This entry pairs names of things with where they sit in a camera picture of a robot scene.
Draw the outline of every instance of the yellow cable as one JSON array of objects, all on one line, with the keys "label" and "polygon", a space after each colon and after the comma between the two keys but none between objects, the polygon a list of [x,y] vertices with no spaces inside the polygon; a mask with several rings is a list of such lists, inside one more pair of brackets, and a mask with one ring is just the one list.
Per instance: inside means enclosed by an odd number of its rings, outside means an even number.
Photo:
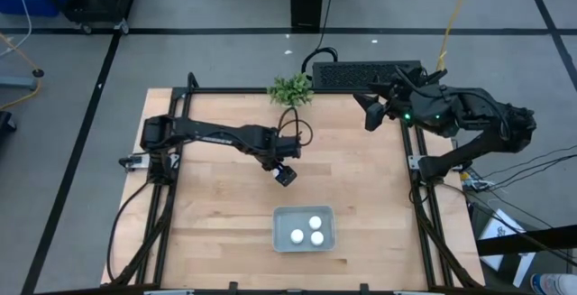
[{"label": "yellow cable", "polygon": [[436,70],[445,69],[444,55],[447,54],[447,40],[449,39],[449,33],[451,33],[451,29],[453,28],[453,22],[457,18],[457,15],[459,15],[459,12],[461,11],[462,4],[463,0],[457,1],[457,6],[454,8],[453,15],[451,15],[449,25],[447,26],[447,29],[444,31],[443,45],[441,45],[441,51],[439,52],[439,61],[436,63]]},{"label": "yellow cable", "polygon": [[[0,38],[2,38],[2,40],[3,40],[4,42],[6,42],[6,44],[7,44],[8,46],[10,46],[10,48],[12,48],[14,51],[18,52],[18,53],[20,54],[20,56],[22,56],[22,58],[23,58],[24,60],[26,60],[26,61],[34,68],[34,70],[40,69],[38,66],[36,66],[36,64],[34,64],[33,61],[31,61],[31,60],[26,56],[26,54],[24,54],[20,49],[18,49],[16,46],[14,46],[14,45],[8,40],[8,38],[6,38],[1,32],[0,32]],[[41,85],[42,85],[41,79],[38,78],[37,83],[36,83],[36,88],[35,88],[30,94],[28,94],[28,95],[26,95],[26,96],[24,96],[24,97],[21,97],[21,98],[15,100],[15,101],[12,101],[12,102],[9,102],[9,103],[7,103],[7,104],[5,104],[5,105],[0,106],[0,111],[5,110],[6,108],[9,108],[9,107],[11,107],[11,106],[15,106],[15,105],[17,105],[17,104],[19,104],[19,103],[21,103],[21,102],[23,102],[23,101],[31,98],[31,97],[36,96],[36,94],[38,94],[38,92],[40,91]]]}]

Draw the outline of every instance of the cart wheel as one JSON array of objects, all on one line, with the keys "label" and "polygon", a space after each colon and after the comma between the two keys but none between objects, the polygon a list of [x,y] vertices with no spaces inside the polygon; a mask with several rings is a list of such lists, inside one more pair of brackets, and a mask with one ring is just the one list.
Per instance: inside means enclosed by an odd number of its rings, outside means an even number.
[{"label": "cart wheel", "polygon": [[81,25],[80,25],[80,30],[81,30],[84,34],[91,34],[91,33],[92,33],[92,27],[89,26],[88,24],[81,24]]},{"label": "cart wheel", "polygon": [[12,119],[8,120],[8,123],[6,123],[6,128],[8,128],[8,132],[15,132],[17,127],[14,120]]}]

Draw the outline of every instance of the white cable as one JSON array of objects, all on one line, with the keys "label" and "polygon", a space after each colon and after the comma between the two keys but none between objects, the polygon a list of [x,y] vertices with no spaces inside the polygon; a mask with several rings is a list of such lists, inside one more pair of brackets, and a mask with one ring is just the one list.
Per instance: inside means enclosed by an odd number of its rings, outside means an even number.
[{"label": "white cable", "polygon": [[468,178],[468,179],[464,180],[463,182],[467,187],[470,187],[470,188],[473,188],[476,190],[485,190],[487,188],[490,188],[490,187],[496,185],[496,183],[493,181],[476,180],[473,178]]},{"label": "white cable", "polygon": [[[28,20],[28,33],[26,33],[26,36],[24,36],[24,38],[22,38],[20,40],[20,42],[18,42],[14,47],[15,48],[19,48],[20,45],[22,45],[26,39],[28,39],[28,37],[30,37],[30,34],[32,33],[32,21],[30,20],[30,15],[28,14],[28,8],[26,7],[26,1],[22,0],[22,5],[24,7],[24,12],[26,13],[26,19]],[[6,49],[5,51],[3,51],[2,53],[0,53],[0,57],[10,53],[14,51],[13,48],[8,47],[8,49]]]}]

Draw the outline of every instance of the metal tray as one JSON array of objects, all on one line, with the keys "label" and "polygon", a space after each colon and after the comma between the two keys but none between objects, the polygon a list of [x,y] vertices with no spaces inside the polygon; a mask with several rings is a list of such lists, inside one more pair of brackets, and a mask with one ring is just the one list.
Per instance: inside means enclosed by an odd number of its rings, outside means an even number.
[{"label": "metal tray", "polygon": [[[325,241],[319,246],[310,242],[310,236],[315,231],[308,225],[308,220],[313,216],[318,216],[323,221],[318,231],[323,234]],[[334,249],[334,214],[329,206],[277,207],[272,220],[272,245],[277,252],[319,252]],[[290,233],[296,228],[305,235],[300,244],[290,241]]]}]

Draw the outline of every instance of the gray floor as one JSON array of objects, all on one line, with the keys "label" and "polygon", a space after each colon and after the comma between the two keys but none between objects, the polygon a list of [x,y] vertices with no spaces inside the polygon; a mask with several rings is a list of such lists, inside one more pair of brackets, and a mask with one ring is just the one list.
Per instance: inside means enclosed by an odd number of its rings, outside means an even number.
[{"label": "gray floor", "polygon": [[[560,28],[577,28],[572,1],[545,0]],[[333,2],[329,27],[443,28],[455,0]],[[135,0],[129,22],[134,28],[288,27],[289,0]],[[61,17],[33,23],[71,25]],[[0,15],[0,28],[24,26],[21,17]],[[466,0],[455,27],[545,28],[545,24],[533,0]],[[273,77],[297,71],[318,38],[315,34],[123,37],[37,291],[98,285],[124,183],[117,160],[133,147],[147,88],[182,86],[189,71],[203,87],[267,86]],[[433,69],[442,38],[329,34],[324,45],[339,50],[341,60],[421,60]],[[33,35],[23,47],[47,75],[39,96],[14,108],[19,131],[0,150],[0,229],[7,232],[0,241],[2,294],[16,294],[22,288],[110,39]],[[577,37],[563,40],[577,57]],[[479,173],[577,143],[575,88],[549,36],[453,36],[448,50],[445,84],[486,88],[500,101],[536,111],[538,128],[527,149],[481,158],[474,165]],[[0,59],[0,73],[26,76],[29,69],[11,54]],[[0,101],[22,93],[1,89]],[[458,139],[464,143],[471,137],[460,134]],[[561,163],[499,195],[554,226],[574,224],[573,165]],[[507,176],[491,178],[499,181]],[[499,202],[491,205],[540,226]]]}]

